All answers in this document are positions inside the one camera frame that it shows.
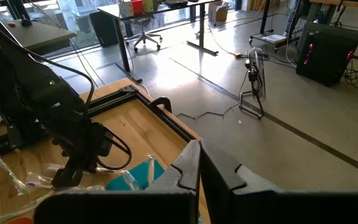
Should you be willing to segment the brown cardboard box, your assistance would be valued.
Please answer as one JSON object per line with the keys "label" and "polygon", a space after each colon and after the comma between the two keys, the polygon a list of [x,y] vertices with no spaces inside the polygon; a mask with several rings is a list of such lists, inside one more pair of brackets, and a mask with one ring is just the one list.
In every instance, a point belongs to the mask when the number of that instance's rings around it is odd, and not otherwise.
{"label": "brown cardboard box", "polygon": [[208,6],[208,19],[214,22],[225,22],[230,3],[227,1],[212,2]]}

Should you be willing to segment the grey office chair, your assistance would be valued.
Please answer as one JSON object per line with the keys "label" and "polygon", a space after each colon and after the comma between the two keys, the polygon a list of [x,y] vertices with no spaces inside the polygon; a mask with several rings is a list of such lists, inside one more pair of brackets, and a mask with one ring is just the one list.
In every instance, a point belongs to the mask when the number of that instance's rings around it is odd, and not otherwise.
{"label": "grey office chair", "polygon": [[150,42],[155,43],[156,46],[157,46],[157,50],[161,49],[160,43],[163,41],[163,37],[161,35],[159,35],[159,34],[146,33],[145,30],[144,30],[150,24],[152,19],[154,19],[154,16],[140,17],[140,18],[133,19],[132,23],[135,24],[135,25],[140,26],[141,27],[141,32],[140,32],[140,34],[136,34],[136,35],[134,35],[132,37],[128,37],[125,40],[125,44],[127,46],[129,46],[129,41],[136,37],[137,38],[136,42],[133,45],[134,52],[138,52],[137,45],[140,42],[143,42],[143,44],[145,44],[147,40],[149,40]]}

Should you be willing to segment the purple toothbrush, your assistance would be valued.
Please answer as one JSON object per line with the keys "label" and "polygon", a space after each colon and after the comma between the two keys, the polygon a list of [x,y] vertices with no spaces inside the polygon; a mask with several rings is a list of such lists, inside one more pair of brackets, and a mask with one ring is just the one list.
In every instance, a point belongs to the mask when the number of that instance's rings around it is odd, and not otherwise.
{"label": "purple toothbrush", "polygon": [[28,187],[54,189],[54,186],[52,185],[52,178],[32,172],[27,174],[25,184]]}

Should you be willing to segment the black standing desk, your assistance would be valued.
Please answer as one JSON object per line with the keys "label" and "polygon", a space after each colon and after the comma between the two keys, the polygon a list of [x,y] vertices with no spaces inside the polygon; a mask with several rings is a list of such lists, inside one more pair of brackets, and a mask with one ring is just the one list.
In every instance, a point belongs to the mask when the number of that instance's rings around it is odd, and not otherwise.
{"label": "black standing desk", "polygon": [[131,66],[129,65],[129,59],[127,56],[127,45],[126,41],[124,40],[124,37],[122,36],[121,32],[121,21],[129,21],[131,19],[138,19],[138,18],[152,18],[155,14],[160,14],[163,12],[168,11],[175,11],[179,9],[184,8],[190,8],[191,11],[195,9],[196,6],[200,7],[200,16],[199,16],[199,32],[198,32],[198,40],[199,44],[187,41],[186,43],[198,50],[201,50],[203,52],[206,52],[210,55],[217,56],[219,53],[218,51],[212,51],[210,49],[207,49],[204,47],[204,20],[205,20],[205,5],[211,4],[214,2],[218,2],[219,0],[191,0],[187,1],[186,4],[180,3],[176,6],[170,6],[167,4],[169,0],[164,0],[163,2],[157,3],[154,5],[154,8],[150,12],[143,11],[141,13],[134,13],[133,16],[127,16],[121,12],[122,4],[113,4],[108,6],[100,6],[98,7],[98,11],[110,16],[114,23],[114,30],[116,31],[116,37],[118,40],[119,50],[121,53],[121,59],[122,59],[122,66],[117,65],[128,77],[130,80],[132,80],[136,84],[141,84],[143,81],[138,76],[134,75],[134,66],[133,61],[131,59]]}

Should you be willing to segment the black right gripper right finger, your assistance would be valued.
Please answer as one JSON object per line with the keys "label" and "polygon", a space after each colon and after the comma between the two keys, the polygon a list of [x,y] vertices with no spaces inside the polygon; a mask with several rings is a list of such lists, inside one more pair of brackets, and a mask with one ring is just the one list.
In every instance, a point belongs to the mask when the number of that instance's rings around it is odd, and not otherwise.
{"label": "black right gripper right finger", "polygon": [[201,141],[212,224],[358,224],[358,191],[283,190]]}

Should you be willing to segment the green toothbrush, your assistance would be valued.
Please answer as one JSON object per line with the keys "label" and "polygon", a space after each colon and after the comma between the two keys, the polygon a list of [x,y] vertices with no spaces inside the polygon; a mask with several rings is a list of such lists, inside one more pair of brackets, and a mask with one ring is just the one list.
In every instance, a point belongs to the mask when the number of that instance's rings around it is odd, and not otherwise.
{"label": "green toothbrush", "polygon": [[0,168],[9,176],[11,182],[17,190],[18,195],[27,195],[29,188],[21,180],[17,178],[11,168],[0,158]]}
{"label": "green toothbrush", "polygon": [[17,218],[20,215],[23,215],[25,213],[29,213],[37,208],[37,206],[43,202],[46,198],[48,198],[50,195],[44,195],[41,196],[33,201],[31,201],[30,204],[23,206],[22,208],[18,209],[15,212],[7,213],[5,215],[0,215],[0,224],[3,222],[12,220],[13,218]]}

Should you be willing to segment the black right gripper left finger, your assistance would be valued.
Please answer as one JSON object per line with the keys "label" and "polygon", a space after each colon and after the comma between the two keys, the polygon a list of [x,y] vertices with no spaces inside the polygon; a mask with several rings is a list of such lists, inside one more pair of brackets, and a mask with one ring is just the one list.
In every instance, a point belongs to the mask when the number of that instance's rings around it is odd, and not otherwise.
{"label": "black right gripper left finger", "polygon": [[145,190],[59,192],[35,209],[34,224],[198,224],[199,165],[192,140]]}

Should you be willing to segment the grey-topped table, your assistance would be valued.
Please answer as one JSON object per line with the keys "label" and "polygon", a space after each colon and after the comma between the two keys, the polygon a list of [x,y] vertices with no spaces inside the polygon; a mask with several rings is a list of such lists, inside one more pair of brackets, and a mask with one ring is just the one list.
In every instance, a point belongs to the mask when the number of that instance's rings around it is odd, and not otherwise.
{"label": "grey-topped table", "polygon": [[75,32],[35,21],[30,26],[23,26],[20,20],[4,25],[21,46],[41,55],[69,47],[70,39],[76,37]]}

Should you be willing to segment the black cabinet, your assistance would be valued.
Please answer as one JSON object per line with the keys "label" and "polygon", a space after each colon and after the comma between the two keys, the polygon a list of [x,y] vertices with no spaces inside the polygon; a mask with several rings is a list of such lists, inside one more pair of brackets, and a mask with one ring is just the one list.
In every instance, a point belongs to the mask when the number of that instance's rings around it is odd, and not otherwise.
{"label": "black cabinet", "polygon": [[118,44],[116,30],[112,17],[103,12],[94,12],[90,15],[91,23],[102,47]]}

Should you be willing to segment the white box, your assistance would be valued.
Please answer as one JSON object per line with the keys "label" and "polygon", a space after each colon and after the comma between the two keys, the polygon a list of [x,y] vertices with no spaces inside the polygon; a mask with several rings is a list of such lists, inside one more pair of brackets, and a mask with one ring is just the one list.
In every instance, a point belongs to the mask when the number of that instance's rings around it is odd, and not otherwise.
{"label": "white box", "polygon": [[120,4],[121,14],[126,17],[134,15],[132,0],[122,0]]}

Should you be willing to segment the black keyboard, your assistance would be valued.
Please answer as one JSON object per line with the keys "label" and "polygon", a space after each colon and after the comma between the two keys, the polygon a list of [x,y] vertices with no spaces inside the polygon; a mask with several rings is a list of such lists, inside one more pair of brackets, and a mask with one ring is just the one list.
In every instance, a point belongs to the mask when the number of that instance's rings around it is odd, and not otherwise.
{"label": "black keyboard", "polygon": [[164,3],[168,7],[182,7],[188,4],[187,0],[165,0]]}

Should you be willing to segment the red box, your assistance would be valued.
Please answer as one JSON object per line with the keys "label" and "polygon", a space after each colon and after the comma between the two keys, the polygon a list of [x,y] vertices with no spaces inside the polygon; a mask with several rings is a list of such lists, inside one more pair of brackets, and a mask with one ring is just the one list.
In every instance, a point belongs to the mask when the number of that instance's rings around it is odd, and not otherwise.
{"label": "red box", "polygon": [[131,3],[134,15],[144,13],[143,0],[132,0]]}

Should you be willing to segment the black table clamp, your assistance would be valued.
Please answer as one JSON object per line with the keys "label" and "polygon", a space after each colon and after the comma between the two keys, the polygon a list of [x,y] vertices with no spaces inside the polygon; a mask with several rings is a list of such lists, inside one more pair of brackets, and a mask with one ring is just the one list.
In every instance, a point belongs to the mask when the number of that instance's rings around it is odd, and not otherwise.
{"label": "black table clamp", "polygon": [[170,101],[169,98],[167,98],[165,96],[161,96],[161,97],[151,101],[148,104],[148,107],[150,109],[153,109],[153,108],[158,108],[159,105],[162,105],[165,110],[167,110],[168,112],[172,113],[172,105],[171,105],[171,101]]}

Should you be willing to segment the black floor fan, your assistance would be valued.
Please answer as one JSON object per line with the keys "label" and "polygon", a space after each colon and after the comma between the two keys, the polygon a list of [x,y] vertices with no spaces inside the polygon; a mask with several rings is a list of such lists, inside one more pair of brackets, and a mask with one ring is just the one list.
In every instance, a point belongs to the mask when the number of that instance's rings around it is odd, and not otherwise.
{"label": "black floor fan", "polygon": [[[257,117],[257,119],[262,119],[265,116],[262,102],[266,99],[266,86],[265,86],[265,74],[264,74],[264,60],[262,49],[257,47],[252,47],[247,54],[248,58],[245,62],[245,67],[247,69],[247,77],[250,82],[250,91],[243,91],[239,93],[239,108],[244,110],[251,115]],[[245,95],[252,95],[253,100],[258,104],[260,113],[245,108],[243,104],[246,102],[244,100]]]}

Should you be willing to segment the black computer tower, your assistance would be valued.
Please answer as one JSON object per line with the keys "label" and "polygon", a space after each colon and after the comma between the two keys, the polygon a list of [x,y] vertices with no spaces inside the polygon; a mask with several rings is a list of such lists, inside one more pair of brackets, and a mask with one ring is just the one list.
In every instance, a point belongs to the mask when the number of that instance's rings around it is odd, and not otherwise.
{"label": "black computer tower", "polygon": [[326,34],[310,34],[302,47],[296,73],[326,87],[340,82],[358,43]]}

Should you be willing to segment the orange plastic bin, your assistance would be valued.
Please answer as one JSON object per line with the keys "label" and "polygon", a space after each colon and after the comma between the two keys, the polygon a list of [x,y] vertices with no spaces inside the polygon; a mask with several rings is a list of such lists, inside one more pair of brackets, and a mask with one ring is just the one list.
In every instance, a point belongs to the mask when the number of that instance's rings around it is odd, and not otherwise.
{"label": "orange plastic bin", "polygon": [[30,217],[17,217],[7,221],[5,224],[34,224],[34,221]]}

